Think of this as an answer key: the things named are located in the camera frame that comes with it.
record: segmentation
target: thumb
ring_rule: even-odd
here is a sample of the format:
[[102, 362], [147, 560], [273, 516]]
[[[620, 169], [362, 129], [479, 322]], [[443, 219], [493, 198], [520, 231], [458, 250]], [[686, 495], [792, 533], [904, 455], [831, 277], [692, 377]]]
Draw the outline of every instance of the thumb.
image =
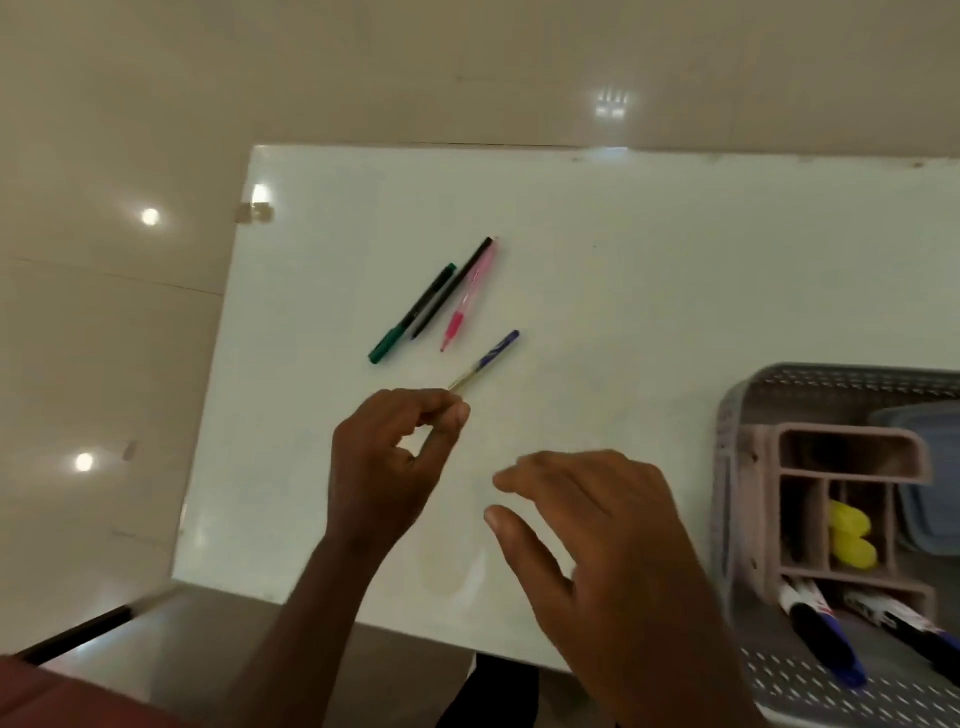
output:
[[484, 520], [500, 543], [507, 564], [527, 594], [543, 632], [553, 640], [573, 609], [573, 584], [560, 571], [550, 550], [534, 529], [509, 508], [492, 505]]
[[434, 485], [440, 480], [453, 446], [460, 439], [460, 431], [470, 417], [470, 406], [460, 401], [447, 409], [433, 423], [433, 429], [420, 448], [414, 467]]

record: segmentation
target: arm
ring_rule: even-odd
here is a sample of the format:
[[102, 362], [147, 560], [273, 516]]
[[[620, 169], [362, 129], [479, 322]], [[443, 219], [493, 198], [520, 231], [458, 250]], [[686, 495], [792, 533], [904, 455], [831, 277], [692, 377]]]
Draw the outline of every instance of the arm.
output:
[[[210, 728], [323, 723], [367, 588], [440, 479], [469, 408], [445, 390], [383, 391], [333, 436], [326, 534]], [[420, 455], [397, 447], [433, 425]]]
[[567, 579], [516, 513], [487, 510], [540, 628], [620, 725], [766, 725], [657, 468], [542, 452], [493, 483], [532, 500], [576, 562]]

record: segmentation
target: red cloth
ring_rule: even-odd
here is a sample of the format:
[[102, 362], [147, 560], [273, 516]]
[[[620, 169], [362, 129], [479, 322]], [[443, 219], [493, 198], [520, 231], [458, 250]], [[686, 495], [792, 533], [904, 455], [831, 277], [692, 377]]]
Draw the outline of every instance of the red cloth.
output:
[[0, 728], [184, 728], [156, 708], [0, 657]]

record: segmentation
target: white table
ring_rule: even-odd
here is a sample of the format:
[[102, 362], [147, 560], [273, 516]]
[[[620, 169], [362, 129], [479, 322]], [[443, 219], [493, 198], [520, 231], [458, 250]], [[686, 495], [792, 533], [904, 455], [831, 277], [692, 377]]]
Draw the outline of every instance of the white table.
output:
[[[512, 328], [361, 621], [548, 667], [482, 520], [491, 474], [539, 449], [659, 464], [702, 556], [715, 408], [778, 361], [960, 368], [960, 166], [622, 150], [263, 147], [272, 223], [238, 228], [175, 576], [283, 601], [324, 532], [334, 426], [374, 390], [446, 386]], [[449, 313], [367, 353], [447, 262], [501, 255]]]

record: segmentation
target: fingernail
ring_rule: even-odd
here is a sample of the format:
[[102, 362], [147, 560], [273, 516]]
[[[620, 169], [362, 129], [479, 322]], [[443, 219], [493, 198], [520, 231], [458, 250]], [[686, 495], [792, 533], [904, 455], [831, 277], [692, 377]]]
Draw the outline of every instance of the fingernail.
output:
[[454, 416], [457, 418], [457, 425], [463, 427], [470, 419], [470, 405], [462, 401], [456, 406]]
[[496, 511], [488, 508], [483, 512], [483, 520], [487, 522], [487, 525], [490, 527], [493, 533], [496, 533], [496, 529], [500, 527], [500, 523], [496, 518]]

